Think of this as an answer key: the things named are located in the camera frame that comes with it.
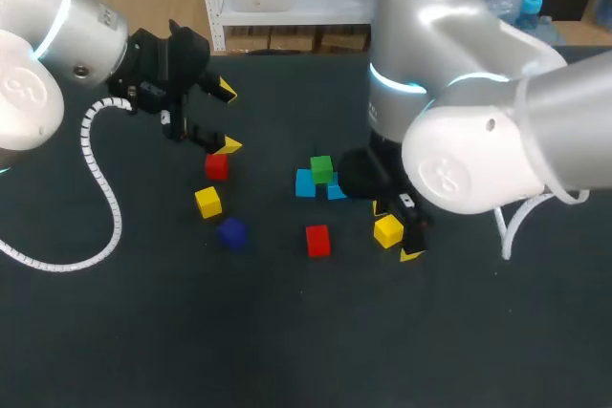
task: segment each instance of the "blue bottle cap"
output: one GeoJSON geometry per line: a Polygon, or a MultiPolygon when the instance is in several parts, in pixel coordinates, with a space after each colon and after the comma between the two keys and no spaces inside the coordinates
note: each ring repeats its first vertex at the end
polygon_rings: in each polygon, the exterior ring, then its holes
{"type": "Polygon", "coordinates": [[[526,14],[538,14],[542,10],[544,0],[523,0],[521,11],[526,14]]]}

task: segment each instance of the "robot logo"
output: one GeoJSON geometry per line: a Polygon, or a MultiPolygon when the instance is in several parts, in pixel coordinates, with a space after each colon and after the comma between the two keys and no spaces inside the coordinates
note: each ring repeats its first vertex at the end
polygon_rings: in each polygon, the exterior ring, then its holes
{"type": "Polygon", "coordinates": [[[22,110],[40,109],[48,97],[40,78],[23,67],[0,69],[0,96],[22,110]]]}
{"type": "Polygon", "coordinates": [[[432,193],[445,200],[462,200],[470,194],[470,174],[453,157],[443,156],[422,162],[419,175],[432,193]]]}

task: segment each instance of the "blue cube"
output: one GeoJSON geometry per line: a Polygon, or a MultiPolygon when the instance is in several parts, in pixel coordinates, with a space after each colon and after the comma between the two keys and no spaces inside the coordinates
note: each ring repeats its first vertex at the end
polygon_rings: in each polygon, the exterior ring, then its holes
{"type": "Polygon", "coordinates": [[[317,195],[317,186],[310,169],[297,169],[295,175],[295,195],[298,198],[314,198],[317,195]]]}
{"type": "Polygon", "coordinates": [[[228,218],[217,227],[221,241],[232,249],[242,248],[247,243],[247,227],[233,217],[228,218]]]}
{"type": "Polygon", "coordinates": [[[327,184],[327,199],[329,201],[346,199],[346,195],[342,193],[340,185],[338,185],[338,172],[334,173],[334,178],[327,184]]]}

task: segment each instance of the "screw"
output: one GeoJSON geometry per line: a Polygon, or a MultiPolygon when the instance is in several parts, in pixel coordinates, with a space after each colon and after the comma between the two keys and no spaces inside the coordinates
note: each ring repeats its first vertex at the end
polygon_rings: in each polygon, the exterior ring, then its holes
{"type": "Polygon", "coordinates": [[[73,72],[76,78],[86,78],[89,75],[89,69],[85,66],[75,66],[73,72]]]}

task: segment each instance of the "cube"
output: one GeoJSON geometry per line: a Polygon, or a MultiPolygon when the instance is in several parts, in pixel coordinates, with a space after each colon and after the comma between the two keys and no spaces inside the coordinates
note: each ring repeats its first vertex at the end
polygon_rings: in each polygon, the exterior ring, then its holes
{"type": "Polygon", "coordinates": [[[237,250],[247,244],[247,227],[233,217],[217,227],[221,241],[231,249],[237,250]]]}
{"type": "Polygon", "coordinates": [[[374,237],[381,246],[390,248],[402,241],[404,226],[394,215],[387,215],[374,224],[374,237]]]}
{"type": "Polygon", "coordinates": [[[329,257],[332,253],[327,225],[306,227],[306,241],[310,258],[329,257]]]}
{"type": "Polygon", "coordinates": [[[327,199],[329,201],[346,199],[346,195],[342,193],[340,185],[338,185],[338,172],[334,173],[334,178],[327,184],[327,199]]]}
{"type": "Polygon", "coordinates": [[[218,215],[222,211],[221,200],[214,186],[198,191],[195,194],[195,201],[198,203],[198,207],[204,219],[218,215]]]}
{"type": "Polygon", "coordinates": [[[317,195],[313,172],[310,169],[297,169],[295,195],[298,198],[314,198],[317,195]]]}
{"type": "Polygon", "coordinates": [[[310,168],[316,184],[329,183],[334,179],[334,166],[330,157],[310,158],[310,168]]]}
{"type": "Polygon", "coordinates": [[[207,155],[207,177],[211,181],[225,182],[228,179],[230,166],[227,155],[207,155]]]}

